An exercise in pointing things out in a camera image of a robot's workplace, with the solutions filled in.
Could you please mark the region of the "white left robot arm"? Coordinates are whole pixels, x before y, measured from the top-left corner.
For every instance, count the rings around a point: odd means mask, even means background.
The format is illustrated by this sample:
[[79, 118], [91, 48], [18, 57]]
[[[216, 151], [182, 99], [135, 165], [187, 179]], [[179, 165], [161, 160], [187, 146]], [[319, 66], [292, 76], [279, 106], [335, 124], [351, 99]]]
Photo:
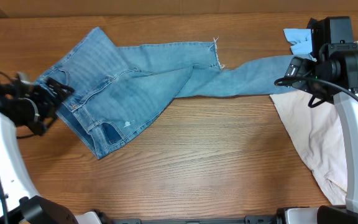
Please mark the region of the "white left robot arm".
[[43, 136], [57, 120], [57, 109], [73, 88], [52, 78], [40, 86], [24, 73], [0, 83], [0, 223], [76, 223], [72, 212], [39, 195], [18, 146], [16, 129]]

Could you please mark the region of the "blue denim jeans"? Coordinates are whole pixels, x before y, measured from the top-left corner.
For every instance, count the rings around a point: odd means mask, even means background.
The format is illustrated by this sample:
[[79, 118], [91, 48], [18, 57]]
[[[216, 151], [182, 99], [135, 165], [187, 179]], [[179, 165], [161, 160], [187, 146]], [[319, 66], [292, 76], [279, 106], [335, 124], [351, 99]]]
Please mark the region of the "blue denim jeans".
[[118, 47], [94, 28], [36, 82], [46, 86], [52, 78], [73, 88], [58, 116], [102, 159], [148, 128], [175, 98], [287, 92], [274, 82], [290, 62], [281, 55], [223, 69], [213, 41]]

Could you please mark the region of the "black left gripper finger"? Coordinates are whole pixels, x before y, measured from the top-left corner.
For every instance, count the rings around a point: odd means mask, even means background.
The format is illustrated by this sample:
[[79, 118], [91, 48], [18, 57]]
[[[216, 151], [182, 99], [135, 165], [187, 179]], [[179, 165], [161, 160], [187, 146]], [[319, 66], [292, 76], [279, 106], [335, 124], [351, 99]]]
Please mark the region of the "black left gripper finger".
[[57, 99], [66, 99], [75, 92], [72, 87], [64, 85], [53, 78], [48, 78], [46, 84], [52, 95]]
[[57, 119], [56, 111], [59, 106], [59, 101], [53, 95], [46, 93], [44, 96], [44, 117]]

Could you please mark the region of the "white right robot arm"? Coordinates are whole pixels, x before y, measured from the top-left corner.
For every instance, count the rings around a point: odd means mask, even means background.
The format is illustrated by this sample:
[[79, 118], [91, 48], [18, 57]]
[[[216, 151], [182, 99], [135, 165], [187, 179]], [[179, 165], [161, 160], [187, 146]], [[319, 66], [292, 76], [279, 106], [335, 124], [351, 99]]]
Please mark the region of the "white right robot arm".
[[312, 56], [293, 57], [276, 86], [293, 87], [311, 94], [315, 108], [330, 103], [339, 113], [347, 164], [344, 205], [320, 206], [317, 223], [358, 223], [358, 44], [348, 16], [310, 19]]

